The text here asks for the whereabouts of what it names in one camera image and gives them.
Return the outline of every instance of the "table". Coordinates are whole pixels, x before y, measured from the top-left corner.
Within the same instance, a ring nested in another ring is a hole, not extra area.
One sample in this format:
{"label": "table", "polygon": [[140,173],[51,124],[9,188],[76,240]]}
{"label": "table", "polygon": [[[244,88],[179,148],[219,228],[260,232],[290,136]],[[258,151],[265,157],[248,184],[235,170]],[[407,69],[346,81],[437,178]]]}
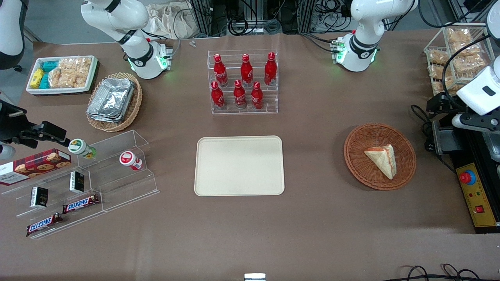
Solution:
{"label": "table", "polygon": [[[160,193],[42,240],[24,237],[14,203],[0,197],[0,277],[222,281],[264,272],[270,281],[377,281],[405,277],[405,266],[414,265],[442,274],[440,264],[451,263],[498,279],[500,237],[472,234],[456,176],[424,150],[421,121],[410,111],[432,95],[422,50],[436,32],[387,32],[361,73],[332,64],[297,35],[197,39],[196,48],[183,41],[170,72],[140,80],[144,100],[129,127],[149,141],[146,159]],[[34,48],[35,58],[96,56],[98,81],[130,72],[115,43]],[[269,48],[279,51],[279,113],[212,116],[207,51]],[[49,120],[69,138],[93,143],[113,134],[88,124],[88,98],[24,92],[19,105],[30,121]],[[415,148],[415,176],[399,190],[366,187],[346,167],[347,134],[369,122],[397,128]],[[284,193],[196,196],[197,141],[254,135],[282,139]],[[19,157],[33,153],[17,148]]]}

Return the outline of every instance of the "red glass bottle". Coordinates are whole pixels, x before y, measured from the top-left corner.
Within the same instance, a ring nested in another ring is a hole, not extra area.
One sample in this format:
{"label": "red glass bottle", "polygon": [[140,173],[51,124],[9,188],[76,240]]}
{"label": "red glass bottle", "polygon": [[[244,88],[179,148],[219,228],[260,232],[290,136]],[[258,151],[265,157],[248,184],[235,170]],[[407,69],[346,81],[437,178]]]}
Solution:
{"label": "red glass bottle", "polygon": [[220,87],[226,87],[228,85],[228,72],[226,71],[226,66],[222,62],[221,55],[214,54],[213,61],[215,62],[215,65],[213,66],[215,79],[217,79]]}
{"label": "red glass bottle", "polygon": [[258,81],[253,82],[253,90],[251,91],[251,104],[253,109],[261,110],[262,109],[262,99],[264,94],[261,90],[261,84]]}
{"label": "red glass bottle", "polygon": [[270,52],[267,54],[267,62],[264,67],[264,83],[268,86],[276,85],[276,73],[278,72],[278,66],[276,65],[276,54]]}
{"label": "red glass bottle", "polygon": [[215,105],[215,109],[216,110],[226,109],[226,102],[224,101],[224,94],[222,93],[222,90],[219,88],[219,85],[217,84],[217,82],[213,81],[210,84],[210,87],[212,88],[212,101],[213,101],[213,104]]}
{"label": "red glass bottle", "polygon": [[237,79],[234,81],[234,101],[238,109],[244,110],[247,108],[247,100],[245,99],[245,89],[242,88],[242,82]]}
{"label": "red glass bottle", "polygon": [[249,88],[252,86],[252,82],[254,81],[254,70],[250,64],[250,56],[247,53],[244,53],[241,56],[241,61],[243,61],[240,68],[243,87]]}

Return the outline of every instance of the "floor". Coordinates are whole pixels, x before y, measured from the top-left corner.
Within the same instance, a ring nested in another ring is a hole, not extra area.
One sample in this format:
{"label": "floor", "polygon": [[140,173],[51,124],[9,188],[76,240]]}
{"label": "floor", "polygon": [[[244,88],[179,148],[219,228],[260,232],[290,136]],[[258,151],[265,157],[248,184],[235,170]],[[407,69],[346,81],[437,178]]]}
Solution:
{"label": "floor", "polygon": [[[166,0],[140,0],[145,5],[149,3],[164,3]],[[447,0],[434,0],[440,16],[450,18],[451,11]],[[80,1],[68,0],[32,0],[29,3],[25,25],[44,42],[55,44],[102,43],[112,42],[112,39],[102,31],[89,26],[81,16]],[[422,3],[422,11],[426,19],[434,22],[429,3]],[[401,20],[396,30],[414,30],[429,28],[420,18],[417,10],[410,12]],[[13,69],[0,70],[0,91],[8,95],[15,103],[21,97],[26,86],[28,71],[33,63],[33,47],[25,41],[25,53],[20,65],[22,72]]]}

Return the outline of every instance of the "yellow control panel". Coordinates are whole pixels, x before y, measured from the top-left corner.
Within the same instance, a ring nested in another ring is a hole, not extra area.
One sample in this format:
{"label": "yellow control panel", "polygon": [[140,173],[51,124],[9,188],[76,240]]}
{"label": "yellow control panel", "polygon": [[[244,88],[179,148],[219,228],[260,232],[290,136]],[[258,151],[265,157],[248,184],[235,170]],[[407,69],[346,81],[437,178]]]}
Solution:
{"label": "yellow control panel", "polygon": [[456,169],[456,174],[458,175],[463,196],[467,202],[474,226],[477,228],[495,227],[497,221],[486,198],[476,165],[470,163],[460,167]]}

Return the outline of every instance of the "round wicker basket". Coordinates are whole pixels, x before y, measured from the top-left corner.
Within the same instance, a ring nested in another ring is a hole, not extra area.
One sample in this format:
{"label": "round wicker basket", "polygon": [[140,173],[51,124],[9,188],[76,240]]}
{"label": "round wicker basket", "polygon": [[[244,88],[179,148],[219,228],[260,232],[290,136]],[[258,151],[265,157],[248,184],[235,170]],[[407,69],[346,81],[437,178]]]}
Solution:
{"label": "round wicker basket", "polygon": [[[134,121],[134,119],[137,116],[137,113],[139,112],[139,108],[141,107],[141,102],[143,101],[143,90],[141,89],[141,85],[139,84],[139,81],[137,80],[137,78],[135,78],[132,74],[129,74],[129,73],[123,73],[123,72],[115,73],[115,74],[109,75],[107,78],[118,78],[118,79],[126,78],[134,83],[134,89],[133,89],[133,93],[132,93],[133,96],[130,99],[130,103],[128,104],[128,108],[127,108],[127,111],[125,114],[125,119],[122,122],[111,123],[111,122],[97,121],[97,120],[91,119],[87,115],[88,122],[90,123],[90,125],[92,125],[92,127],[99,129],[99,130],[103,130],[103,131],[112,133],[112,132],[121,131],[121,130],[127,128],[128,126],[130,126],[130,124],[132,124],[132,122]],[[104,79],[101,82],[99,82],[99,84],[94,88],[92,95],[90,96],[90,100],[88,101],[89,105],[92,102],[92,100],[94,99],[94,96],[96,95],[96,91],[103,81],[104,81]]]}
{"label": "round wicker basket", "polygon": [[[371,147],[394,147],[397,172],[388,179],[366,155]],[[379,123],[360,125],[352,130],[344,144],[344,158],[350,172],[363,184],[377,190],[395,190],[406,185],[415,174],[417,156],[408,139],[391,126]]]}

